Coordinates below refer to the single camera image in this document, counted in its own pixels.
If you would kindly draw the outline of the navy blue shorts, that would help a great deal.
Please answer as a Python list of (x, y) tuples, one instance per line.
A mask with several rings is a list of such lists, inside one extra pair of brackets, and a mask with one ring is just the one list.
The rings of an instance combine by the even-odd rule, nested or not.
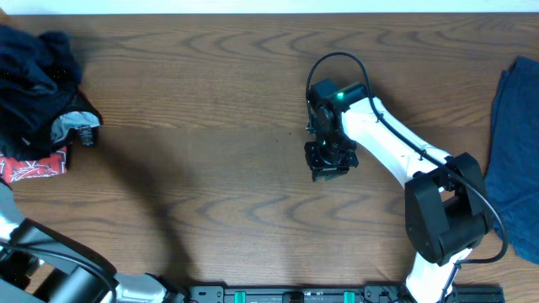
[(63, 32), (1, 27), (1, 153), (37, 160), (52, 152), (51, 125), (82, 81)]

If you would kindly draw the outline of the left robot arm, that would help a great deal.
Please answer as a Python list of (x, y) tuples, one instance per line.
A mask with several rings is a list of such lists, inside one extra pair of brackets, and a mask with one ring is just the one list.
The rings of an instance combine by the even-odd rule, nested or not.
[(186, 302), (189, 293), (150, 274), (130, 276), (94, 250), (25, 217), (1, 182), (1, 301)]

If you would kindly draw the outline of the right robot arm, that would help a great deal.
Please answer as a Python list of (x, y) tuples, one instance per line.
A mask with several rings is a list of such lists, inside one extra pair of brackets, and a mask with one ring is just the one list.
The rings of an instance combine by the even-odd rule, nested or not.
[(404, 189), (405, 227), (416, 257), (405, 287), (411, 300), (449, 297), (457, 262), (492, 230), (491, 211), (478, 162), (432, 146), (395, 119), (364, 84), (338, 88), (324, 79), (307, 90), (305, 144), (312, 179), (345, 175), (359, 161), (358, 146), (370, 152)]

